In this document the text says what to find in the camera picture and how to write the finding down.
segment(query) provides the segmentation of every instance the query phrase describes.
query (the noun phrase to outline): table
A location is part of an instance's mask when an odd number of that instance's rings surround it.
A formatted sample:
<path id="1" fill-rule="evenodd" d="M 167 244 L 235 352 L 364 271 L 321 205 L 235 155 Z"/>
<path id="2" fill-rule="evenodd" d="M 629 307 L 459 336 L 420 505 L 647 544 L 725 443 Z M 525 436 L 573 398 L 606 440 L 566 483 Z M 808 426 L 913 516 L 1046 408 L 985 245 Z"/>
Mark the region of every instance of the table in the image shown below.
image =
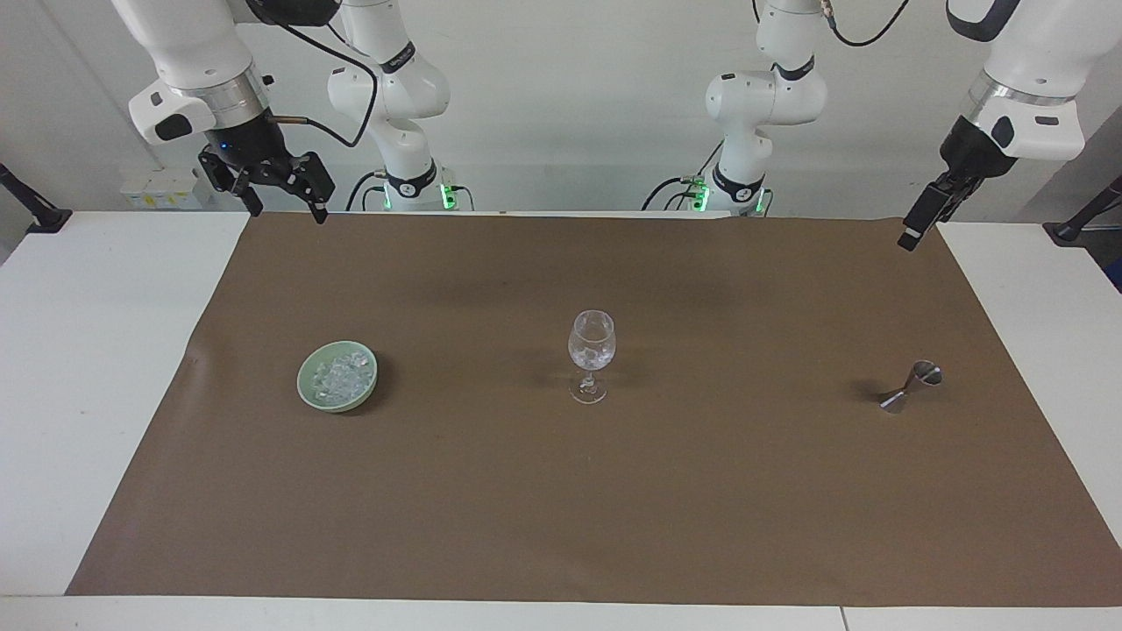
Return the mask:
<path id="1" fill-rule="evenodd" d="M 528 616 L 546 629 L 1122 628 L 1122 609 L 61 597 L 246 221 L 240 213 L 79 213 L 59 235 L 29 237 L 0 267 L 0 594 L 12 595 L 0 598 L 0 620 L 28 629 L 514 629 Z M 1122 395 L 1104 369 L 1122 356 L 1122 298 L 1085 253 L 1055 248 L 1037 226 L 940 229 L 1122 539 Z"/>

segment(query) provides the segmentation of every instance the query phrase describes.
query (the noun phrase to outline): metal jigger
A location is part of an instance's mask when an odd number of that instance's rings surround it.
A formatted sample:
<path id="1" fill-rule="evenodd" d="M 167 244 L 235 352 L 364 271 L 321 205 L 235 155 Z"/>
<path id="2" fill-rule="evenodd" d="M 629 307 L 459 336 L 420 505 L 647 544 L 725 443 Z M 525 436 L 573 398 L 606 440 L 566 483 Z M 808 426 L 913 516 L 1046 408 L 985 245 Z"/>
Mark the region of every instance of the metal jigger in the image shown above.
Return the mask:
<path id="1" fill-rule="evenodd" d="M 881 396 L 881 410 L 890 414 L 899 414 L 904 411 L 908 403 L 908 395 L 928 387 L 935 387 L 942 383 L 942 369 L 931 362 L 917 362 L 912 366 L 911 374 L 908 375 L 908 383 L 900 390 L 892 391 Z"/>

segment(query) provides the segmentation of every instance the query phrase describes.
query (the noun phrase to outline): brown tablecloth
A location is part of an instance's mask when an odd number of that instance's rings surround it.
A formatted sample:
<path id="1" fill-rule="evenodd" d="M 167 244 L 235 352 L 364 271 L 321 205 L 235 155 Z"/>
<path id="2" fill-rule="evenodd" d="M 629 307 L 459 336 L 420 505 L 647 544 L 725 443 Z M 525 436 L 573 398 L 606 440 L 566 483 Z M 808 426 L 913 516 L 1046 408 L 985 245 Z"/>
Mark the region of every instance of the brown tablecloth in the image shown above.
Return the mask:
<path id="1" fill-rule="evenodd" d="M 250 222 L 68 594 L 1122 605 L 1122 551 L 938 234 Z M 565 381 L 610 312 L 607 399 Z M 294 382 L 375 349 L 342 417 Z M 916 359 L 945 385 L 901 417 Z"/>

